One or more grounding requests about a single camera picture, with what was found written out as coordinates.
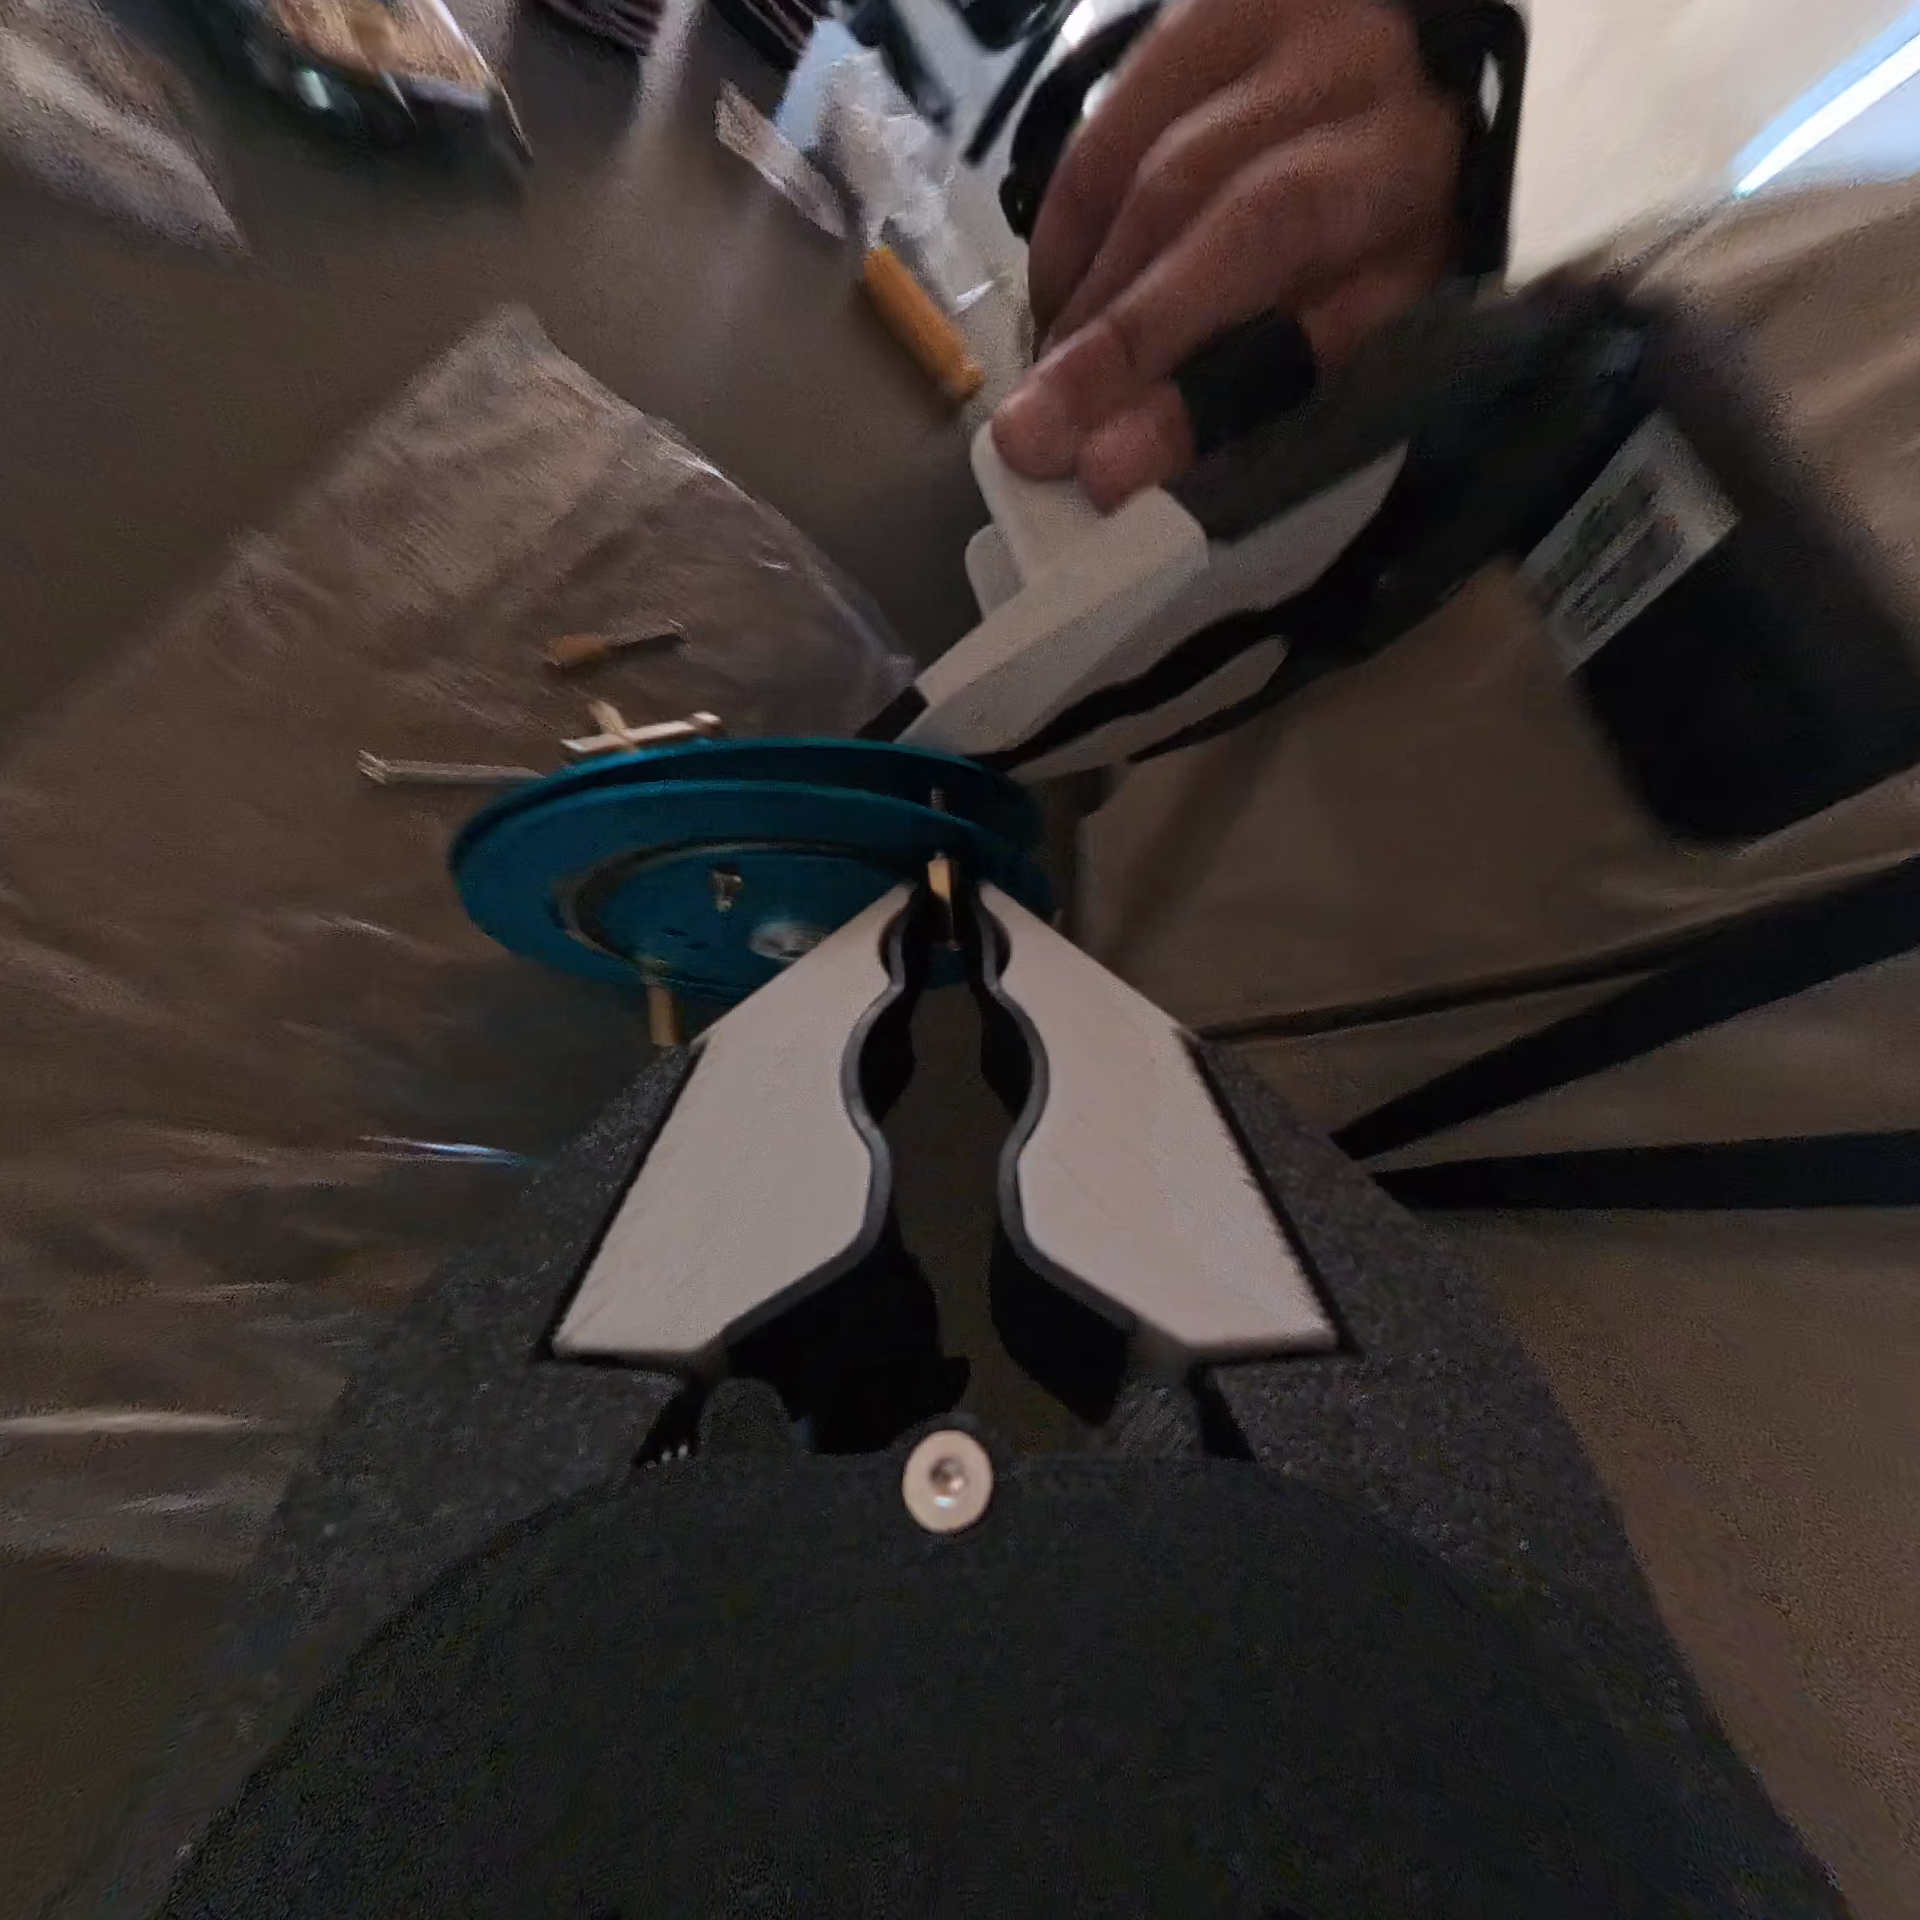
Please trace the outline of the shiny foil bag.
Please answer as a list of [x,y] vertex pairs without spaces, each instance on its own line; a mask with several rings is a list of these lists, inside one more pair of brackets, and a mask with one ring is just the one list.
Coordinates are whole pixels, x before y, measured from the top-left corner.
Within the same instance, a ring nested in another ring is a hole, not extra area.
[[512,176],[532,149],[486,53],[448,2],[183,2],[234,74],[362,148],[476,148]]

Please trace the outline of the pile of small hardware bags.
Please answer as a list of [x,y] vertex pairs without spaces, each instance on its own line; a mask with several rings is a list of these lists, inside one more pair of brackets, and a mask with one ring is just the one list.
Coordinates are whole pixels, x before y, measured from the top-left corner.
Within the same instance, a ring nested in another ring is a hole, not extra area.
[[245,250],[195,99],[101,2],[3,2],[3,187]]

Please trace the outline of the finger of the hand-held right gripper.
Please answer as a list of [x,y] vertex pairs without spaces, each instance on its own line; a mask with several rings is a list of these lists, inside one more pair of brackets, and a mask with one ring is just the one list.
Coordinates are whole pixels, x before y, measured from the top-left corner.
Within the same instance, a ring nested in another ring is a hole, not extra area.
[[1133,678],[1080,692],[1003,749],[1020,779],[1104,775],[1181,749],[1212,723],[1241,714],[1288,660],[1279,632],[1199,632]]
[[1185,480],[1099,513],[1079,484],[1011,471],[983,425],[968,545],[980,620],[863,738],[1003,753],[1080,692],[1199,632],[1279,632],[1378,527],[1413,428],[1304,412],[1217,446]]

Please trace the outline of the small black socket wrench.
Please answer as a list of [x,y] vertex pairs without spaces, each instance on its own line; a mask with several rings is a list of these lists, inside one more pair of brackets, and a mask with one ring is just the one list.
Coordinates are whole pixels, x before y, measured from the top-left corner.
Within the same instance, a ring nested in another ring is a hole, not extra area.
[[420,759],[383,759],[372,752],[357,753],[357,775],[369,786],[420,786],[420,791],[510,791],[539,784],[559,772],[586,769],[591,762],[645,753],[657,749],[678,749],[724,735],[724,720],[710,710],[662,723],[631,723],[611,702],[589,705],[589,733],[559,738],[554,769],[546,764],[510,764],[510,762],[420,762]]

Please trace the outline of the clear crumpled plastic bag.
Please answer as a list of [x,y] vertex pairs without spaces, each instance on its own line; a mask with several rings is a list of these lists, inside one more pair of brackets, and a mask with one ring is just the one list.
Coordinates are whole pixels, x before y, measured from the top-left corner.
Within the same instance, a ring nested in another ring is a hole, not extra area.
[[957,219],[944,137],[875,49],[817,37],[775,113],[720,84],[715,142],[829,243],[863,259],[892,248],[944,312],[1003,286]]

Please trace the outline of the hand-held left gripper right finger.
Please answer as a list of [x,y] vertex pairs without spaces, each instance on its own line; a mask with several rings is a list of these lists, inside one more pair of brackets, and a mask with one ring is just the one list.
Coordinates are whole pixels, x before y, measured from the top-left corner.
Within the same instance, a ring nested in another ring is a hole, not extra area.
[[977,924],[986,1008],[1027,1072],[999,1156],[1022,1265],[1156,1360],[1334,1351],[1192,1034],[988,882]]

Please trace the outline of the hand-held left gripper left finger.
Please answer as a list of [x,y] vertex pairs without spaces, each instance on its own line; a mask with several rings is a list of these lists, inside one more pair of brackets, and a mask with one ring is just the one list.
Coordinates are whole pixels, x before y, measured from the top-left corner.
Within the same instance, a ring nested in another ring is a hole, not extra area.
[[717,1019],[552,1333],[560,1360],[717,1360],[858,1267],[892,1210],[922,890],[899,884]]

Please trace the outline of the blue round turntable assembly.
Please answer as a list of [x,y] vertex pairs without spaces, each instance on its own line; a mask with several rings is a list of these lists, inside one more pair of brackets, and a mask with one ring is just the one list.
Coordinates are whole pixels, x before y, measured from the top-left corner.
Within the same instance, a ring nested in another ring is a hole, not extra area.
[[[924,924],[933,852],[957,864],[957,954]],[[452,882],[512,956],[720,1017],[899,884],[922,890],[922,992],[980,981],[983,882],[1059,930],[1020,779],[852,738],[699,742],[546,777],[457,833]]]

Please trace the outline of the person's right hand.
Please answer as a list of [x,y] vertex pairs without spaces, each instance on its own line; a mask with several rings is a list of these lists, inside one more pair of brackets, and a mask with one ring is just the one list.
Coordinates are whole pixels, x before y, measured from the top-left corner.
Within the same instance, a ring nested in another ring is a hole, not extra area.
[[1291,320],[1342,368],[1453,275],[1463,144],[1396,2],[1166,6],[1038,205],[1003,464],[1116,511],[1196,464],[1177,373],[1217,338]]

